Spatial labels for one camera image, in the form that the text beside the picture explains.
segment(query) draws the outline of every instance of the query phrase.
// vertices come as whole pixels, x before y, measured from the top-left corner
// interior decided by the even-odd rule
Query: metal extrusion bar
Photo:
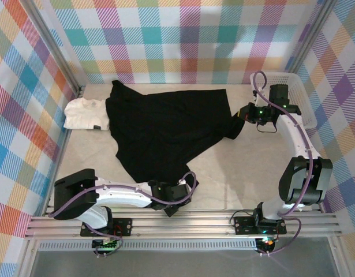
[[[337,0],[324,1],[324,4],[317,15],[315,22],[311,26],[311,30],[308,32],[300,51],[297,53],[295,60],[289,67],[289,72],[298,73],[299,68],[307,57],[308,52],[312,48],[314,42],[317,39],[318,34],[322,30],[323,25],[328,19],[328,16],[332,12],[332,9],[334,8],[336,3]]]
[[[148,251],[209,251],[209,250],[255,250],[254,238],[236,239],[130,239],[125,240],[120,250]],[[42,240],[38,251],[92,251],[91,239]]]
[[[65,151],[67,149],[67,145],[68,145],[69,138],[71,136],[71,132],[72,132],[72,130],[69,130],[69,129],[65,130],[65,134],[64,134],[65,137],[64,137],[64,140],[63,140],[62,148],[59,150],[58,161],[57,161],[57,163],[54,166],[53,178],[51,179],[51,181],[49,183],[49,186],[47,188],[47,193],[46,193],[45,198],[43,200],[42,207],[39,210],[40,214],[42,214],[42,215],[45,215],[45,211],[47,210],[49,201],[51,199],[54,200],[54,198],[51,197],[51,195],[53,194],[53,190],[54,190],[55,178],[56,178],[56,176],[58,174],[59,166],[62,163],[62,159],[64,157],[64,153],[65,153]]]
[[[132,218],[132,235],[125,239],[221,239],[262,238],[263,235],[235,235],[229,219],[235,210],[181,211],[168,218],[163,211],[152,209],[117,209],[113,217]],[[341,235],[341,228],[334,214],[320,212],[295,212],[302,221],[300,237],[328,237]],[[286,222],[287,234],[298,230],[295,221]],[[28,226],[26,239],[84,239],[80,236],[78,220],[55,220],[34,217]]]
[[[48,29],[43,18],[41,17],[40,11],[37,9],[35,3],[33,2],[33,0],[21,0],[20,2],[26,10],[27,14],[29,15],[30,19],[32,20],[33,24],[35,25],[36,29],[40,33],[40,37],[44,40],[46,46],[50,50],[50,53],[53,55],[62,73],[64,74],[68,82],[70,82],[72,88],[77,93],[79,93],[81,86],[77,82],[66,59],[62,55],[59,46],[55,42],[55,39],[53,38],[50,30]]]

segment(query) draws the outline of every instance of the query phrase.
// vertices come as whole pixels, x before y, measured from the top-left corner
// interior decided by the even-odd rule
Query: black mounting bracket
[[[117,235],[119,237],[130,237],[132,231],[132,218],[113,218],[112,228],[103,232],[108,235]],[[94,234],[89,228],[82,223],[81,225],[81,237],[101,237],[100,235]]]
[[[286,225],[283,220],[277,220],[274,224],[258,225],[254,216],[234,217],[236,235],[285,235]]]

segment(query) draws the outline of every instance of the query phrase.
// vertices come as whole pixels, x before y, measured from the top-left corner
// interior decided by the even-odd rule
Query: black t-shirt
[[[136,182],[177,184],[190,160],[244,125],[231,116],[225,89],[142,95],[113,81],[106,108],[116,156]]]

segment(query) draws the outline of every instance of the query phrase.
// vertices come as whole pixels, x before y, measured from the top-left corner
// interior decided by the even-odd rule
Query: cable
[[[256,84],[256,77],[257,77],[257,75],[258,75],[259,73],[262,74],[263,77],[264,77],[264,85],[262,86],[261,89],[258,89],[258,86],[257,86],[257,84]],[[282,108],[282,107],[276,105],[275,103],[272,103],[271,101],[267,100],[267,99],[263,96],[263,94],[261,93],[261,90],[264,89],[264,88],[266,87],[266,85],[267,85],[267,76],[266,76],[266,74],[264,74],[264,72],[261,71],[261,70],[256,71],[256,72],[254,73],[254,76],[253,76],[253,86],[254,86],[254,89],[256,90],[257,94],[258,94],[267,104],[269,104],[269,105],[271,105],[271,106],[277,108],[278,110],[282,111],[284,114],[286,114],[287,117],[290,118],[290,120],[291,120],[291,121],[294,123],[294,125],[297,127],[297,129],[298,129],[298,131],[299,131],[299,133],[300,133],[300,135],[301,135],[301,137],[302,137],[302,139],[303,139],[303,142],[304,142],[304,144],[305,144],[305,146],[306,146],[306,148],[307,148],[307,153],[308,153],[308,157],[309,157],[309,170],[308,170],[308,175],[307,175],[307,178],[306,178],[306,180],[305,180],[304,186],[303,186],[303,188],[302,188],[302,191],[301,191],[301,193],[300,193],[300,195],[299,195],[298,200],[294,203],[294,205],[292,206],[292,208],[289,209],[287,212],[285,212],[284,214],[281,214],[281,213],[278,214],[278,216],[282,217],[282,219],[284,219],[284,220],[296,220],[296,221],[298,221],[298,223],[299,223],[299,228],[298,228],[297,232],[295,233],[294,237],[293,237],[287,244],[285,244],[283,247],[281,247],[281,248],[279,248],[279,249],[277,249],[277,250],[271,252],[271,254],[276,254],[276,253],[278,253],[278,252],[284,250],[286,247],[288,247],[288,246],[298,237],[298,235],[299,235],[299,233],[300,233],[300,230],[301,230],[301,227],[302,227],[302,223],[301,223],[301,221],[300,221],[299,218],[283,218],[283,217],[284,217],[284,216],[287,216],[287,215],[290,215],[293,211],[295,211],[295,209],[298,207],[298,205],[299,205],[300,202],[302,201],[302,199],[303,199],[303,197],[304,197],[304,195],[305,195],[305,193],[306,193],[306,191],[307,191],[307,188],[308,188],[309,183],[310,183],[311,178],[312,178],[312,172],[313,172],[313,156],[312,156],[311,146],[309,145],[308,140],[307,140],[307,134],[305,134],[305,132],[302,130],[301,126],[298,124],[298,122],[296,121],[296,119],[295,119],[288,111],[286,111],[284,108]],[[264,251],[262,251],[262,250],[260,250],[260,252],[262,252],[262,253],[264,253],[264,254],[270,255],[269,253],[266,253],[266,252],[264,252]]]
[[[85,223],[86,227],[88,227],[88,229],[90,231],[92,231],[94,234],[97,234],[97,235],[101,235],[102,237],[109,237],[109,238],[115,238],[117,241],[119,241],[119,245],[113,249],[111,252],[109,253],[104,253],[103,255],[101,255],[99,252],[98,252],[98,249],[101,247],[101,246],[97,246],[95,248],[95,254],[96,254],[96,257],[99,258],[99,257],[108,257],[112,254],[114,254],[119,248],[121,248],[122,244],[124,243],[124,239],[122,237],[119,237],[117,235],[109,235],[109,234],[103,234],[97,230],[95,230],[94,228],[92,228],[89,224]]]
[[[194,178],[194,183],[193,183],[193,187],[191,189],[191,191],[181,200],[178,201],[163,201],[161,199],[158,199],[144,191],[142,191],[141,189],[135,188],[134,186],[128,186],[128,185],[101,185],[101,186],[93,186],[91,188],[88,189],[84,189],[82,192],[79,192],[78,194],[76,194],[75,196],[73,196],[70,200],[68,200],[66,202],[66,204],[64,204],[61,208],[57,209],[55,212],[52,212],[48,215],[49,218],[54,218],[57,215],[59,215],[62,211],[64,211],[68,206],[70,206],[74,201],[76,201],[79,197],[81,197],[82,195],[91,192],[93,190],[97,190],[97,189],[106,189],[106,188],[117,188],[117,189],[129,189],[129,190],[133,190],[135,192],[138,192],[148,198],[150,198],[151,200],[154,200],[156,202],[162,203],[164,205],[177,205],[177,204],[181,204],[185,201],[187,201],[187,199],[191,198],[191,196],[193,195],[195,189],[196,189],[196,174],[192,171],[189,171],[187,173],[185,173],[185,175],[181,178],[181,180],[184,180],[189,174],[193,175]]]
[[[258,86],[256,84],[256,77],[258,75],[258,73],[262,74],[263,77],[264,77],[264,85],[261,89],[258,89]],[[302,128],[300,127],[300,125],[298,124],[298,122],[296,121],[296,119],[288,112],[286,111],[285,109],[283,109],[282,107],[276,105],[275,103],[272,103],[271,101],[267,100],[263,94],[260,92],[262,89],[264,89],[267,85],[267,76],[266,74],[264,74],[263,71],[259,70],[259,71],[256,71],[254,73],[254,76],[253,76],[253,85],[254,85],[254,89],[256,90],[257,94],[266,102],[268,103],[269,105],[277,108],[278,110],[282,111],[284,114],[287,115],[287,117],[290,118],[290,120],[294,123],[294,125],[297,127],[302,139],[303,139],[303,142],[307,148],[307,152],[308,152],[308,157],[309,157],[309,170],[308,170],[308,175],[307,175],[307,178],[305,180],[305,183],[304,183],[304,186],[302,188],[302,191],[299,195],[299,198],[298,200],[294,203],[294,205],[292,206],[292,208],[290,210],[288,210],[287,212],[285,212],[284,214],[278,214],[279,216],[286,216],[286,215],[290,215],[293,211],[295,211],[295,209],[298,207],[298,205],[300,204],[300,202],[302,201],[304,195],[305,195],[305,192],[307,191],[308,189],[308,186],[309,186],[309,183],[311,181],[311,178],[312,178],[312,171],[313,171],[313,156],[312,156],[312,151],[311,151],[311,146],[309,145],[308,143],[308,140],[307,140],[307,135],[303,132]]]
[[[119,232],[121,233],[121,235],[119,235],[120,237],[122,237],[122,229],[118,226],[118,225],[116,225],[115,226],[118,230],[119,230]]]
[[[233,227],[235,227],[232,223],[231,220],[233,220],[234,215],[237,214],[238,212],[244,212],[247,215],[253,216],[253,214],[250,214],[249,212],[254,212],[252,209],[238,209],[236,212],[233,213],[233,215],[231,216],[230,220],[229,220],[229,224]]]
[[[276,253],[278,253],[278,252],[280,252],[280,251],[283,251],[283,250],[284,250],[285,248],[287,248],[290,244],[292,244],[293,241],[295,241],[295,239],[298,237],[298,235],[299,235],[299,233],[300,233],[300,230],[301,230],[301,228],[302,228],[302,223],[301,223],[300,219],[299,219],[299,218],[286,218],[286,219],[284,219],[284,220],[296,220],[296,221],[298,221],[299,227],[298,227],[298,230],[297,230],[297,232],[295,233],[295,235],[291,238],[290,241],[287,242],[287,244],[285,244],[284,246],[280,247],[279,249],[276,249],[276,250],[274,250],[274,251],[272,251],[272,252],[270,252],[270,253],[267,253],[267,252],[265,252],[265,251],[263,251],[263,250],[258,249],[259,252],[261,252],[262,254],[267,254],[267,255],[276,254]]]
[[[277,133],[277,127],[276,125],[274,124],[274,127],[275,127],[275,131],[274,132],[268,132],[268,131],[261,131],[258,129],[258,123],[257,123],[257,131],[260,132],[260,133],[269,133],[269,134],[274,134],[274,133]]]
[[[280,233],[279,233],[279,226],[278,226],[278,224],[277,224],[277,226],[276,226],[276,233],[277,233],[277,235],[276,235],[276,239],[275,239],[275,241],[277,242],[277,241],[279,241],[279,235],[280,235]]]

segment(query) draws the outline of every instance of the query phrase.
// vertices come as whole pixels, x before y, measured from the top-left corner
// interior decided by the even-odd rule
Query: metal frame
[[[78,92],[81,86],[73,75],[70,66],[68,65],[61,50],[59,49],[59,46],[55,42],[55,39],[53,38],[50,30],[46,26],[43,18],[41,17],[40,11],[37,9],[33,0],[20,0],[20,2],[29,15],[31,21],[35,25],[36,29],[40,33],[40,37],[45,42],[51,55],[53,55],[63,75],[66,77],[72,88]]]
[[[62,145],[62,148],[61,148],[61,150],[59,152],[59,155],[58,155],[57,164],[54,166],[53,178],[52,178],[52,180],[49,183],[47,194],[45,195],[45,198],[44,198],[44,201],[43,201],[43,206],[42,206],[42,209],[40,211],[40,215],[42,215],[42,216],[45,216],[46,211],[48,209],[49,201],[51,200],[51,198],[53,198],[51,196],[53,195],[55,179],[56,179],[56,176],[58,175],[59,166],[62,163],[62,160],[63,160],[63,157],[64,157],[64,153],[66,152],[67,145],[68,145],[68,142],[69,142],[69,138],[71,137],[71,132],[72,132],[72,130],[69,130],[69,129],[65,130],[65,134],[64,134],[65,137],[64,137],[64,140],[63,140],[63,145]]]
[[[243,243],[250,239],[266,237],[266,235],[235,235],[234,228],[229,224],[229,219],[234,211],[179,211],[172,218],[168,218],[163,211],[146,208],[112,209],[113,217],[133,219],[132,235],[124,238],[125,242],[129,244],[145,241],[192,242],[203,240],[204,242],[217,242],[215,249],[221,249],[220,243],[223,245],[222,242]],[[237,215],[244,216],[246,214],[239,212]],[[337,237],[341,235],[341,228],[334,214],[325,214],[317,209],[295,212],[293,215],[300,218],[302,222],[300,237]],[[286,227],[286,237],[292,237],[298,229],[297,222],[294,221],[288,221]],[[93,238],[81,237],[80,230],[81,222],[79,220],[60,221],[46,216],[32,218],[26,233],[26,247],[21,251],[23,262],[17,270],[16,276],[26,277],[30,275],[36,253],[41,249],[54,251],[63,250],[63,247],[66,247],[66,250],[69,251],[89,250],[89,242]],[[47,245],[46,243],[52,243],[52,245],[43,247],[43,245]],[[72,244],[80,246],[69,248],[68,245]],[[345,272],[345,268],[338,266],[339,268],[344,270],[340,272]]]
[[[322,213],[325,213],[326,209],[322,203],[320,204],[320,210]],[[346,245],[341,240],[341,236],[328,237],[328,244],[330,245],[339,275],[342,277],[355,277],[355,267],[349,256]]]
[[[318,13],[315,22],[311,26],[310,31],[308,32],[307,37],[305,38],[305,41],[303,45],[301,46],[299,52],[296,54],[296,58],[292,62],[292,64],[289,66],[289,72],[290,73],[297,73],[299,71],[300,66],[304,62],[308,52],[312,48],[314,42],[317,39],[318,34],[320,33],[323,25],[325,24],[326,20],[328,19],[328,16],[332,12],[332,9],[334,8],[335,4],[338,2],[338,0],[325,0],[323,3],[323,6],[320,9],[320,12]]]
[[[168,218],[163,211],[142,208],[113,209],[113,217],[132,218],[132,235],[125,239],[218,239],[218,238],[263,238],[267,235],[235,235],[229,219],[235,210],[180,211]],[[302,221],[301,237],[327,237],[340,235],[341,228],[334,214],[320,211],[295,212]],[[28,226],[26,239],[84,239],[80,236],[79,220],[55,220],[34,217]],[[298,230],[295,221],[288,221],[287,235]]]
[[[124,240],[120,251],[209,251],[209,250],[256,250],[254,238],[237,239],[129,239]],[[94,251],[91,239],[44,240],[39,251]]]

